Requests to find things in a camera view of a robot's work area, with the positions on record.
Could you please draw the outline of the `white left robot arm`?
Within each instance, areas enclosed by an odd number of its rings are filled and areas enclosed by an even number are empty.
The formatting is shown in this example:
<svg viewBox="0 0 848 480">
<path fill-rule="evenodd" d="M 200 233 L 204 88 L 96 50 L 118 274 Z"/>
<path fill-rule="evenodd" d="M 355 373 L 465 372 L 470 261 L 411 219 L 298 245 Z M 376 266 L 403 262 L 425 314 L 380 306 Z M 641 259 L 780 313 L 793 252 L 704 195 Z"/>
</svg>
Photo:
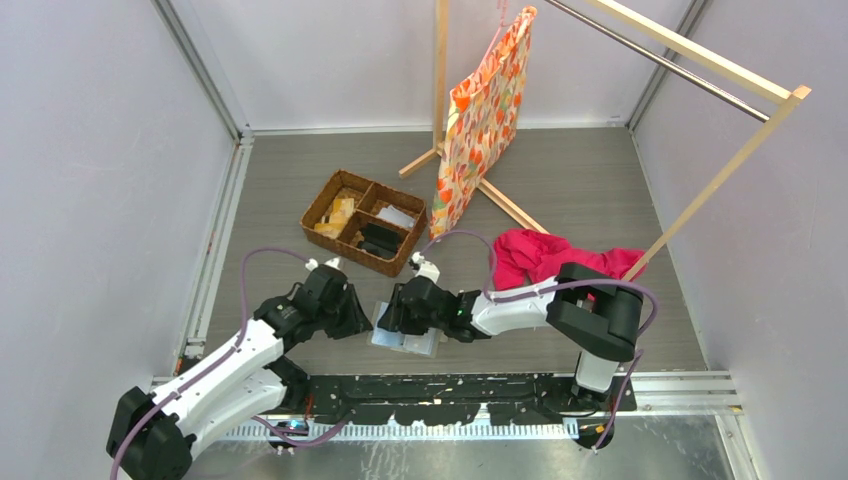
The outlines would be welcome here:
<svg viewBox="0 0 848 480">
<path fill-rule="evenodd" d="M 264 301 L 224 345 L 186 372 L 118 401 L 106 444 L 111 478 L 181 479 L 197 457 L 251 417 L 298 412 L 308 376 L 287 358 L 322 331 L 342 339 L 371 330 L 340 260 L 310 260 L 306 280 Z"/>
</svg>

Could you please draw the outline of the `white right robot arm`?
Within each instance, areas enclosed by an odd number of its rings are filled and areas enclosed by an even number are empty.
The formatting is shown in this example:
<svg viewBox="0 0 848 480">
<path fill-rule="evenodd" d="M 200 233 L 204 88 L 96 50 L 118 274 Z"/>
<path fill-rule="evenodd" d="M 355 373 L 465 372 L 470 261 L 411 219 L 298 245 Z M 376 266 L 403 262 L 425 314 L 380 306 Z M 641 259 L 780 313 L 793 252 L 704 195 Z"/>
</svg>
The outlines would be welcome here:
<svg viewBox="0 0 848 480">
<path fill-rule="evenodd" d="M 470 343 L 513 330 L 551 327 L 581 349 L 571 397 L 596 410 L 611 395 L 618 367 L 636 357 L 637 340 L 651 323 L 642 316 L 653 293 L 577 263 L 565 263 L 541 282 L 485 293 L 452 293 L 437 284 L 426 262 L 375 309 L 370 342 L 395 351 L 431 355 L 439 336 Z"/>
</svg>

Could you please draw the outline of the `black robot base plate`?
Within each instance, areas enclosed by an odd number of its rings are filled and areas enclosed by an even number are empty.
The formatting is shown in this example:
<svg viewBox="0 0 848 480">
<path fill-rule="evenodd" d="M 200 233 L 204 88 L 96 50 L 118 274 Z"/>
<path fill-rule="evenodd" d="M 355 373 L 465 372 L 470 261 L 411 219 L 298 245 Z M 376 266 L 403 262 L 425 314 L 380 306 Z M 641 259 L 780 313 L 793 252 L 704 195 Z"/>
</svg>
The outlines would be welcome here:
<svg viewBox="0 0 848 480">
<path fill-rule="evenodd" d="M 637 409 L 632 382 L 616 376 L 604 393 L 580 390 L 571 374 L 314 375 L 300 382 L 271 414 L 324 424 L 468 425 L 486 417 L 493 426 L 546 425 L 566 417 Z"/>
</svg>

